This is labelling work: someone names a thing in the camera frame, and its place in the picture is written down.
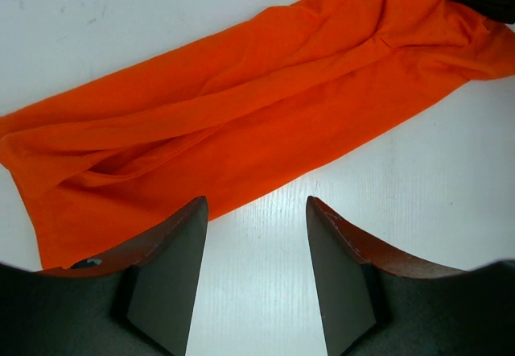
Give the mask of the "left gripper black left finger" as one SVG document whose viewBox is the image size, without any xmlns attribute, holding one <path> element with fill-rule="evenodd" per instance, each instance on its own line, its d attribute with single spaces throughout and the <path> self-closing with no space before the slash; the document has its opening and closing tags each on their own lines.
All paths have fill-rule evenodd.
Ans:
<svg viewBox="0 0 515 356">
<path fill-rule="evenodd" d="M 1 267 L 4 355 L 183 355 L 208 224 L 197 197 L 71 267 Z"/>
</svg>

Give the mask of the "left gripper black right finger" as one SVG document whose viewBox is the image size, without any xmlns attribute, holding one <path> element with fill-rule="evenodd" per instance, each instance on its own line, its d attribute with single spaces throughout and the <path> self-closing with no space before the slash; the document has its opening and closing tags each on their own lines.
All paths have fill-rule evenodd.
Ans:
<svg viewBox="0 0 515 356">
<path fill-rule="evenodd" d="M 462 271 L 411 255 L 306 203 L 330 355 L 511 355 L 514 262 Z"/>
</svg>

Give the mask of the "orange t shirt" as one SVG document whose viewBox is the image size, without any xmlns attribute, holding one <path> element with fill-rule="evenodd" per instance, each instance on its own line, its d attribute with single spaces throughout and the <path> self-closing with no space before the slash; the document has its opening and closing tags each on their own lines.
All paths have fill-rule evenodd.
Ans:
<svg viewBox="0 0 515 356">
<path fill-rule="evenodd" d="M 473 80 L 514 34 L 448 0 L 301 0 L 1 119 L 1 162 L 43 268 L 140 234 L 191 199 L 219 217 Z"/>
</svg>

